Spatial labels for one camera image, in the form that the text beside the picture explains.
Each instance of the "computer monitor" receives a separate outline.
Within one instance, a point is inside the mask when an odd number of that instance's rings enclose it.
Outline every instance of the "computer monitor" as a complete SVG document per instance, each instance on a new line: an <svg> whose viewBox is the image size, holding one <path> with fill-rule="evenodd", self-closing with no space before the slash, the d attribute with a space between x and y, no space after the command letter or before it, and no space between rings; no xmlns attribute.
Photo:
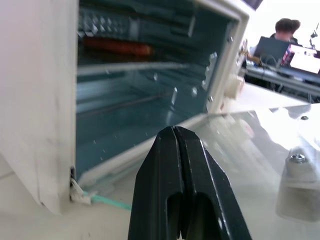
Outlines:
<svg viewBox="0 0 320 240"><path fill-rule="evenodd" d="M320 52L290 44L282 58L281 65L297 71L320 75Z"/></svg>
<svg viewBox="0 0 320 240"><path fill-rule="evenodd" d="M290 42L262 36L253 55L260 58L265 65L276 66L289 46Z"/></svg>

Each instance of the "desk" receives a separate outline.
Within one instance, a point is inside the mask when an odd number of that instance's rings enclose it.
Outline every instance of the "desk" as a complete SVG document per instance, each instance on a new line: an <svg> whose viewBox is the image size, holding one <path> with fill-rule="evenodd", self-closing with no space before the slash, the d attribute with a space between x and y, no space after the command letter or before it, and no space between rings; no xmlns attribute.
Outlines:
<svg viewBox="0 0 320 240"><path fill-rule="evenodd" d="M283 85L284 87L288 87L305 94L320 96L320 87L310 85L295 78L280 76L276 72L268 69L263 69L262 67L247 67L247 69L242 69L241 72L250 77L261 79L263 81L274 84Z"/></svg>
<svg viewBox="0 0 320 240"><path fill-rule="evenodd" d="M319 120L320 104L313 104L217 114L191 128L226 172L253 240L319 239L319 182L296 182L297 197L283 184L285 159L294 146L319 158ZM1 158L0 169L6 169L0 176L11 172ZM110 175L112 182L106 177L98 193L131 204L137 171L119 172L117 179ZM63 216L54 216L35 203L15 174L0 179L0 189L1 239L127 239L131 214L127 209L72 203ZM286 193L289 198L283 204Z"/></svg>
<svg viewBox="0 0 320 240"><path fill-rule="evenodd" d="M241 94L236 99L226 97L223 102L224 106L221 112L224 114L308 104L306 101L248 82L245 83Z"/></svg>

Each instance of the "black clamp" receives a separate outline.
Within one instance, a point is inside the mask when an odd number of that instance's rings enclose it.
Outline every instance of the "black clamp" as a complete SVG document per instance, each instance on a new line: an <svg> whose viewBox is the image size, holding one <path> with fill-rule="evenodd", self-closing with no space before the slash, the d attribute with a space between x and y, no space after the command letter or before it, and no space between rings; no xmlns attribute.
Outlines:
<svg viewBox="0 0 320 240"><path fill-rule="evenodd" d="M167 127L134 187L128 240L251 240L225 172L198 136Z"/></svg>

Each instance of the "person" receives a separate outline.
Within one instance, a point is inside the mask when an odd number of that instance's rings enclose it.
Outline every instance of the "person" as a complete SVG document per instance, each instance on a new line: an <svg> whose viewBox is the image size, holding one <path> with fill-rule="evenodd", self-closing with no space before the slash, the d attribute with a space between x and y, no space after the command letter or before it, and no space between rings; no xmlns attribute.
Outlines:
<svg viewBox="0 0 320 240"><path fill-rule="evenodd" d="M298 40L294 38L294 33L300 28L299 20L292 20L289 18L282 18L275 24L275 33L270 36L270 38L275 38L285 42L291 42L293 44L298 44ZM253 56L257 46L250 48L249 57Z"/></svg>

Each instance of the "cable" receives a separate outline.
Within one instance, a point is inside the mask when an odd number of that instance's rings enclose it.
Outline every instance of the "cable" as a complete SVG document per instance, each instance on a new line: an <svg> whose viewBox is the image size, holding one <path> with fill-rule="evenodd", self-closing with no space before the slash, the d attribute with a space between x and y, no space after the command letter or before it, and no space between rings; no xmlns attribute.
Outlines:
<svg viewBox="0 0 320 240"><path fill-rule="evenodd" d="M265 67L262 67L262 69L263 69L263 73L262 73L262 75L261 75L261 80L264 80L264 76L265 76L265 74L266 74L266 68L265 68Z"/></svg>
<svg viewBox="0 0 320 240"><path fill-rule="evenodd" d="M118 202L112 199L109 199L104 196L97 195L95 193L88 193L83 191L82 188L78 185L77 181L71 178L72 189L70 190L70 196L72 201L91 205L92 203L104 203L113 205L121 209L131 210L132 206L123 202Z"/></svg>
<svg viewBox="0 0 320 240"><path fill-rule="evenodd" d="M270 60L270 59L272 59L272 60L274 61L274 66L276 67L276 66L277 66L277 61L276 61L276 59L275 59L272 55L270 55L270 54L261 54L261 55L260 55L261 66L262 66L262 67L267 67L267 66L268 66L267 62L268 62L268 60Z"/></svg>

